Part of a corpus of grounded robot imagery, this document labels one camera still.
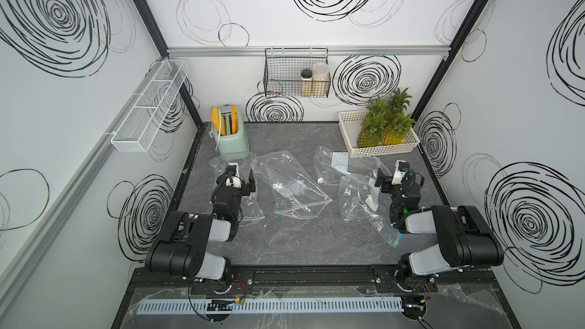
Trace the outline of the yellow toast slice left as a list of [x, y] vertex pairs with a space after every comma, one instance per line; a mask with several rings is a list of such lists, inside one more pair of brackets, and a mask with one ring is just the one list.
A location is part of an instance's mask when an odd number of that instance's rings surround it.
[[227, 132], [225, 117], [219, 108], [213, 107], [210, 109], [210, 117], [216, 131], [220, 136], [225, 136]]

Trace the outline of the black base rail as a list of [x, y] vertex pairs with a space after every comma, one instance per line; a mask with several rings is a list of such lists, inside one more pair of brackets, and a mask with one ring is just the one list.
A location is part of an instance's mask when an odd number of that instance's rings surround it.
[[235, 265], [219, 280], [172, 277], [136, 269], [128, 289], [192, 289], [196, 294], [222, 295], [258, 292], [262, 288], [296, 286], [363, 286], [377, 293], [437, 292], [439, 285], [492, 283], [489, 269], [464, 269], [426, 277], [406, 276], [394, 264], [376, 265]]

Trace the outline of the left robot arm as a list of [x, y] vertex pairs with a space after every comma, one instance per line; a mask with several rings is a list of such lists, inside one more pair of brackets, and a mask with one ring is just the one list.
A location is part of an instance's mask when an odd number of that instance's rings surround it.
[[231, 242], [243, 219], [241, 203], [256, 191], [254, 173], [245, 180], [228, 164], [216, 179], [210, 214], [174, 211], [168, 215], [144, 260], [147, 271], [172, 277], [210, 280], [231, 286], [232, 264], [207, 251], [209, 242]]

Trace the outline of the white plastic basket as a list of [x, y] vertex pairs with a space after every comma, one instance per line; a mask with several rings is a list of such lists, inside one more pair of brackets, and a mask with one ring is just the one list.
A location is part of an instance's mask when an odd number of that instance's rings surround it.
[[344, 138], [344, 144], [350, 157], [396, 155], [411, 152], [420, 144], [420, 139], [413, 129], [409, 131], [400, 144], [390, 146], [376, 146], [370, 148], [358, 148], [357, 139], [361, 130], [362, 120], [368, 114], [368, 110], [341, 111], [338, 113], [338, 126]]

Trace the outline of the zip-top bag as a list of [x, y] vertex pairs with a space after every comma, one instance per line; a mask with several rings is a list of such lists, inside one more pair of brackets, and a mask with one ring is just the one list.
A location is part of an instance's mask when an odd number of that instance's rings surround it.
[[[234, 161], [228, 161], [226, 158], [218, 156], [213, 158], [209, 162], [209, 165], [214, 170], [214, 176], [218, 178], [223, 172], [225, 172], [229, 164], [237, 164], [238, 176], [248, 183], [250, 172], [255, 166], [256, 161], [257, 155], [254, 152], [249, 152], [243, 158]], [[257, 194], [255, 192], [251, 193], [250, 196], [244, 196], [242, 198], [241, 207], [241, 225], [250, 226], [265, 219], [265, 214], [257, 201]]]
[[376, 157], [350, 157], [348, 152], [332, 152], [325, 146], [319, 146], [313, 158], [317, 183], [322, 185], [338, 185], [343, 176], [365, 175], [376, 179], [382, 167]]
[[344, 222], [367, 221], [386, 243], [397, 248], [402, 234], [390, 221], [392, 201], [389, 195], [380, 194], [373, 178], [358, 174], [343, 176], [338, 186], [338, 209]]
[[314, 219], [332, 202], [288, 150], [257, 157], [253, 169], [273, 191], [278, 216]]

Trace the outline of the mint green toaster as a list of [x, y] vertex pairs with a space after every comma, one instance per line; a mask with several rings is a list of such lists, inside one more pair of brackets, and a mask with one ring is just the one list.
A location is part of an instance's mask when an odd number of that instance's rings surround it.
[[238, 113], [238, 132], [232, 135], [231, 131], [231, 113], [232, 105], [225, 105], [219, 108], [225, 117], [227, 132], [225, 136], [220, 136], [212, 123], [211, 135], [216, 142], [216, 151], [226, 158], [228, 161], [233, 161], [243, 158], [250, 152], [248, 134], [245, 129], [244, 114], [240, 108], [236, 106]]

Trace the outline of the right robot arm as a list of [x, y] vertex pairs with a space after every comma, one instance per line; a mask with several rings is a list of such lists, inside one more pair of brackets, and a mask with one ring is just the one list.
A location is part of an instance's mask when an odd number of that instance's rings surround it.
[[391, 227], [403, 235], [435, 235], [437, 243], [422, 251], [404, 254], [395, 280], [430, 277], [464, 268], [497, 267], [504, 262], [504, 249], [474, 206], [420, 207], [424, 178], [409, 164], [399, 162], [393, 175], [378, 170], [374, 187], [391, 197], [388, 217]]

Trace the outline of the orange toast slice right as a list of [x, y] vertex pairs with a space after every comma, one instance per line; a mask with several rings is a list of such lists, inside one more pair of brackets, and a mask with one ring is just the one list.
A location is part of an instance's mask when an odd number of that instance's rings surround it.
[[232, 135], [235, 135], [238, 132], [238, 113], [235, 105], [231, 106], [230, 120]]

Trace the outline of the pineapple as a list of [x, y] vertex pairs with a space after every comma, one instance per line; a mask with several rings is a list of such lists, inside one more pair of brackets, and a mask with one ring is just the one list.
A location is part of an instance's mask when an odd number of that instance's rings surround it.
[[385, 129], [386, 119], [383, 113], [370, 112], [361, 123], [361, 131], [356, 145], [358, 148], [378, 146]]
[[367, 119], [373, 117], [385, 119], [388, 111], [388, 98], [383, 97], [377, 97], [376, 99], [372, 98], [367, 107], [367, 110], [368, 110], [368, 114], [366, 115]]
[[412, 96], [408, 93], [408, 88], [396, 88], [388, 103], [388, 110], [391, 115], [403, 114], [411, 104]]
[[392, 121], [384, 129], [381, 136], [381, 143], [384, 146], [400, 144], [410, 132], [414, 120], [409, 114], [396, 114]]

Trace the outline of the black lid spice jar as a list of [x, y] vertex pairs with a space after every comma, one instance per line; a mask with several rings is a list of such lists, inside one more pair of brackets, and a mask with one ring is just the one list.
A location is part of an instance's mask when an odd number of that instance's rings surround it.
[[301, 97], [312, 96], [312, 70], [303, 69], [301, 71]]

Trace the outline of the white lid jar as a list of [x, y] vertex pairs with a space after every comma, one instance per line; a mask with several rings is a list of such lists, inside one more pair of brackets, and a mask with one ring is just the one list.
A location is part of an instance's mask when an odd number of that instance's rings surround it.
[[326, 97], [330, 85], [330, 72], [327, 62], [317, 62], [312, 66], [312, 97]]

